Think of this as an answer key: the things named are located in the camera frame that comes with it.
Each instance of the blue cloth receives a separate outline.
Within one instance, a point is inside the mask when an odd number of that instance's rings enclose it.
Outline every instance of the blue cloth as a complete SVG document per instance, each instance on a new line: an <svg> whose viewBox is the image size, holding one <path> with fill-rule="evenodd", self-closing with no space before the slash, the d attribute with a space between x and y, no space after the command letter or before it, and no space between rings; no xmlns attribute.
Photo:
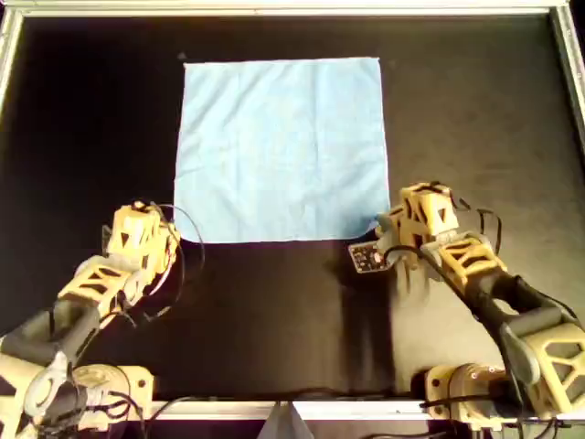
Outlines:
<svg viewBox="0 0 585 439"><path fill-rule="evenodd" d="M185 69L175 204L204 242L354 238L389 209L377 59Z"/></svg>

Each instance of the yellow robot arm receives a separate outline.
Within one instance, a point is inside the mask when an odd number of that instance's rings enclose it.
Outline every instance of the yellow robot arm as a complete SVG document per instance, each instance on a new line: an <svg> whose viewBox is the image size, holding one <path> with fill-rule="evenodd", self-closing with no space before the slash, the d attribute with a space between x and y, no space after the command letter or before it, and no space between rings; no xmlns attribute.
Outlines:
<svg viewBox="0 0 585 439"><path fill-rule="evenodd" d="M406 187L400 201L378 216L377 241L349 247L356 270L387 270L402 260L411 270L422 268L429 277L445 281L484 325L505 363L505 373L483 365L430 370L428 399L462 399L430 403L431 415L468 422L474 428L497 428L505 419L530 415L548 419L585 409L585 332L575 314L509 274L484 235L459 231L448 187L439 183ZM515 312L503 311L497 300ZM486 398L465 401L478 396L475 393L490 396L485 393L488 387L500 403L486 405Z"/></svg>
<svg viewBox="0 0 585 439"><path fill-rule="evenodd" d="M63 413L75 414L73 422L79 423L80 406L108 406L120 399L112 395L116 389L133 392L141 410L149 410L153 377L146 369L73 367L101 329L135 305L157 276L164 279L176 260L179 240L157 206L137 201L121 207L114 214L105 254L83 262L50 309L0 338L2 439L34 436L37 428ZM136 419L137 414L132 409L120 420ZM111 420L104 416L90 413L81 423L107 426Z"/></svg>

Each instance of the gray plastic part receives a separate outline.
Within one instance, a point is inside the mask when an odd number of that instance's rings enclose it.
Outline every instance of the gray plastic part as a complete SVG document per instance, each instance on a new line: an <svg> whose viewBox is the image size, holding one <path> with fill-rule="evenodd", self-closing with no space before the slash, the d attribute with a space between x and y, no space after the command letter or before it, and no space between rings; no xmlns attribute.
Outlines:
<svg viewBox="0 0 585 439"><path fill-rule="evenodd" d="M48 366L62 352L75 364L100 326L93 301L59 299L52 310L37 313L7 334L0 352L40 366Z"/></svg>
<svg viewBox="0 0 585 439"><path fill-rule="evenodd" d="M438 242L430 242L428 244L424 244L420 247L420 250L427 254L431 259L433 259L437 265L440 267L442 266L441 256L437 252L439 245L432 245L432 244L439 244ZM433 281L441 282L442 277L437 271L432 268L427 261L424 259L421 261L422 267L427 275L428 278L432 279Z"/></svg>
<svg viewBox="0 0 585 439"><path fill-rule="evenodd" d="M380 254L384 254L390 247L399 244L396 233L394 230L386 231L379 240L376 241L376 248Z"/></svg>
<svg viewBox="0 0 585 439"><path fill-rule="evenodd" d="M314 439L292 402L276 402L258 439Z"/></svg>
<svg viewBox="0 0 585 439"><path fill-rule="evenodd" d="M394 226L392 225L392 220L388 213L380 213L376 215L376 221L380 225L383 232L394 230Z"/></svg>
<svg viewBox="0 0 585 439"><path fill-rule="evenodd" d="M540 380L540 366L532 349L508 325L502 325L500 335L517 378L527 386L536 384Z"/></svg>

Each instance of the aluminum frame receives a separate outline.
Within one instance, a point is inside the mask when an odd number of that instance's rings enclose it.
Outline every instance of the aluminum frame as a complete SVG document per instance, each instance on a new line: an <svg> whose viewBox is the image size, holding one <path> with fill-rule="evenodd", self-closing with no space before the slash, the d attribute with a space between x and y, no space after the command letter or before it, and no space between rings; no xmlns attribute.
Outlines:
<svg viewBox="0 0 585 439"><path fill-rule="evenodd" d="M25 18L91 16L469 16L548 14L556 31L580 145L585 155L585 67L567 0L5 0L0 30L0 118ZM431 417L422 401L294 402L305 420L412 420ZM165 402L154 402L157 410ZM178 402L166 420L265 420L274 402ZM585 420L585 412L559 419Z"/></svg>

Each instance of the black tabletop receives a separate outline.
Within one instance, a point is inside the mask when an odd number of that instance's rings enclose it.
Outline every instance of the black tabletop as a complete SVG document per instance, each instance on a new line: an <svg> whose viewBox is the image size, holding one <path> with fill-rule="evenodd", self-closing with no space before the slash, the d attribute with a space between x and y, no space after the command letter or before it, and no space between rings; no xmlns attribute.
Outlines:
<svg viewBox="0 0 585 439"><path fill-rule="evenodd" d="M495 209L510 268L584 315L585 186L545 16L35 18L25 22L0 137L2 330L52 303L99 252L101 224L121 204L172 200L181 54L379 57L393 199L439 179ZM481 332L451 299L405 317L392 305L394 276L354 275L346 245L207 245L199 273L198 248L186 244L179 306L134 331L114 322L84 360L144 365L161 397L271 398L394 392L442 352L493 350L483 339L454 346L442 333L455 321L459 332ZM440 354L431 361L425 349Z"/></svg>

